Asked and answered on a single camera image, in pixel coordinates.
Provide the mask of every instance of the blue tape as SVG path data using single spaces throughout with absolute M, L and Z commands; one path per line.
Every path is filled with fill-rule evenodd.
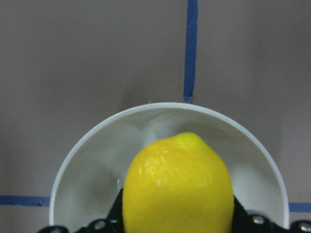
M 192 103 L 195 82 L 196 43 L 198 32 L 198 1 L 188 0 L 186 53 L 184 74 L 184 101 Z
M 50 197 L 0 196 L 0 205 L 48 207 L 50 205 Z
M 311 203 L 290 202 L 289 208 L 292 213 L 311 213 Z
M 49 207 L 50 197 L 0 196 L 0 205 Z M 290 202 L 291 213 L 311 213 L 311 203 Z

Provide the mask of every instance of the gray background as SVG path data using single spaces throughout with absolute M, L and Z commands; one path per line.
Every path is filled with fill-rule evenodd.
M 182 102 L 186 13 L 186 0 L 1 0 L 0 195 L 49 196 L 97 123 Z M 245 126 L 289 201 L 311 202 L 311 1 L 199 1 L 196 71 L 193 103 Z M 0 232 L 47 224 L 47 207 L 0 206 Z

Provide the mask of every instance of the lemon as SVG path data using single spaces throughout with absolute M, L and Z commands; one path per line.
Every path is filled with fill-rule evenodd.
M 231 180 L 221 158 L 195 133 L 143 148 L 123 189 L 126 233 L 230 233 Z

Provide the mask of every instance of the white bowl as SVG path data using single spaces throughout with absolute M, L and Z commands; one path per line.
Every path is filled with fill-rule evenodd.
M 106 217 L 135 155 L 151 142 L 181 132 L 200 135 L 223 159 L 234 194 L 248 210 L 288 227 L 289 207 L 280 172 L 264 146 L 243 126 L 186 103 L 151 103 L 102 121 L 72 148 L 55 179 L 50 224 L 75 231 Z

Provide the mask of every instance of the screw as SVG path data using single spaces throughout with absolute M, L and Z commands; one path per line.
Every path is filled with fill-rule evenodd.
M 311 224 L 308 222 L 301 222 L 299 224 L 299 228 L 303 231 L 303 232 L 311 232 Z
M 51 227 L 49 233 L 62 233 L 62 230 L 58 227 Z
M 252 218 L 253 222 L 259 225 L 262 225 L 264 223 L 264 218 L 263 216 L 260 215 L 254 215 Z
M 95 223 L 94 229 L 95 229 L 95 230 L 100 230 L 100 229 L 104 228 L 105 225 L 106 225 L 106 223 L 105 223 L 104 221 L 99 220 L 99 221 L 97 221 L 97 222 Z

